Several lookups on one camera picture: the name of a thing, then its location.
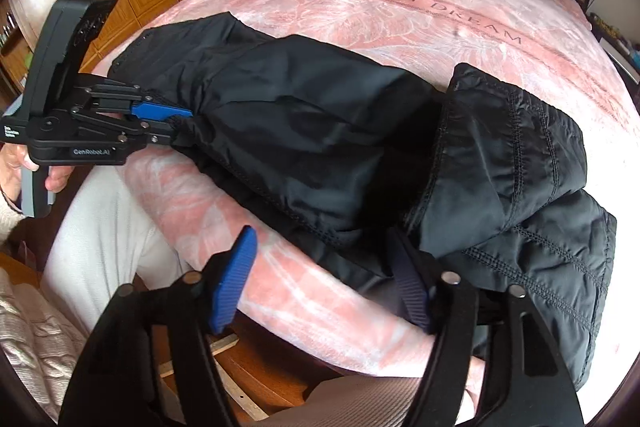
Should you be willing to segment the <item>black quilted pants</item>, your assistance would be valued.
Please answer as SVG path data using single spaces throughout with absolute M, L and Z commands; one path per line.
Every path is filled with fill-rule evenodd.
M 416 376 L 427 349 L 393 284 L 390 229 L 474 285 L 522 285 L 585 384 L 615 218 L 585 189 L 578 124 L 459 64 L 445 91 L 228 13 L 142 32 L 108 75 L 189 109 L 188 142 L 132 155 L 122 176 L 189 265 L 254 225 L 241 307 L 351 371 Z

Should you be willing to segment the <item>pink bed with bedspread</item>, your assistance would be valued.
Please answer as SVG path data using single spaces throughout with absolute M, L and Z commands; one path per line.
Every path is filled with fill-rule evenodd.
M 366 0 L 359 30 L 430 0 Z M 590 375 L 638 335 L 620 299 L 639 254 L 639 117 L 600 46 L 548 41 L 522 65 L 412 70 L 289 35 L 307 3 L 151 27 L 111 62 L 186 115 L 175 156 L 198 167 L 221 241 L 252 220 L 241 310 L 351 372 L 422 377 L 487 366 L 476 422 L 578 426 Z

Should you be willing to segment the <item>nightstand with clutter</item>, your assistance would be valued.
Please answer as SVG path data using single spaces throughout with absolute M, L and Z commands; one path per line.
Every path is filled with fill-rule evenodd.
M 611 28 L 596 13 L 589 13 L 588 20 L 597 42 L 600 43 L 614 65 L 620 68 L 624 75 L 635 84 L 639 84 L 639 62 L 634 58 L 634 52 L 620 38 L 612 34 Z

